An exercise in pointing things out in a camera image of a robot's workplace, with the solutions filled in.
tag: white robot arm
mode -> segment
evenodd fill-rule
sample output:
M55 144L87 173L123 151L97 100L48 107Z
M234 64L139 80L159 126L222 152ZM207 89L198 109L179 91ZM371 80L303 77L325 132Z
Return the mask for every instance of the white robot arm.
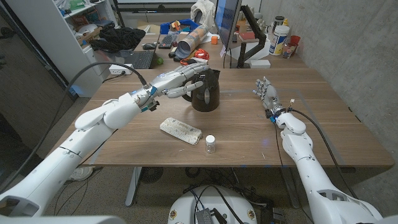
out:
M105 142L116 129L128 124L137 114L153 111L159 105L156 96L176 98L202 86L196 82L182 86L194 74L209 67L195 63L180 66L157 76L141 89L126 93L119 99L108 100L97 109L81 115L76 130L46 157L25 179L0 195L0 207L9 217L41 216L50 200L69 178L81 160Z
M264 77L257 80L266 115L280 129L285 152L297 165L310 204L313 221L319 224L375 223L380 213L369 203L355 199L337 189L330 181L312 149L313 142L305 124L283 108L275 88Z

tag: blue box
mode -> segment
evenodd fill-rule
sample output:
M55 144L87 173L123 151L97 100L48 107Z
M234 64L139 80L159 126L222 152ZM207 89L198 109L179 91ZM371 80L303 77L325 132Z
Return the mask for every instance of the blue box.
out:
M169 30L170 30L170 25L173 22L167 22L167 23L160 25L160 34L168 34ZM199 26L198 24L193 22L191 19L182 19L182 20L179 20L179 22L181 23L181 25L190 26L189 32L192 32L194 29L196 29Z

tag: black pitcher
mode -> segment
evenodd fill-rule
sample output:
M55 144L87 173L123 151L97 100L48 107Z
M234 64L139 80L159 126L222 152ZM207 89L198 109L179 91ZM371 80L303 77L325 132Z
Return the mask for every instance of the black pitcher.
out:
M203 81L203 85L191 92L191 96L183 95L182 97L192 102L193 108L201 112L209 112L215 110L220 104L220 85L218 78L220 71L208 69L200 72L190 79L192 83Z

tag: white container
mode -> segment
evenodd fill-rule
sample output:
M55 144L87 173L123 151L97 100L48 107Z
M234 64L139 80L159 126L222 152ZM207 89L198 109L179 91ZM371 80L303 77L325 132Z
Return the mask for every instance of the white container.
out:
M212 135L206 137L206 152L213 153L216 151L216 138Z
M288 26L276 26L274 36L271 40L271 46L269 47L269 53L271 55L281 55L282 48L289 30L290 27Z

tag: monitor stand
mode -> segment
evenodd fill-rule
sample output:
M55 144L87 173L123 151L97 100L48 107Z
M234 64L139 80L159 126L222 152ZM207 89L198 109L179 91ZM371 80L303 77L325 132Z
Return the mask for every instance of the monitor stand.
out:
M254 15L251 13L249 6L241 6L241 11L243 11L244 15L246 16L246 19L248 20L250 27L254 32L255 38L259 39L259 44L245 53L246 43L242 42L238 62L232 63L231 68L250 68L250 64L244 62L263 49L267 40L267 36L261 32L260 27L257 24Z

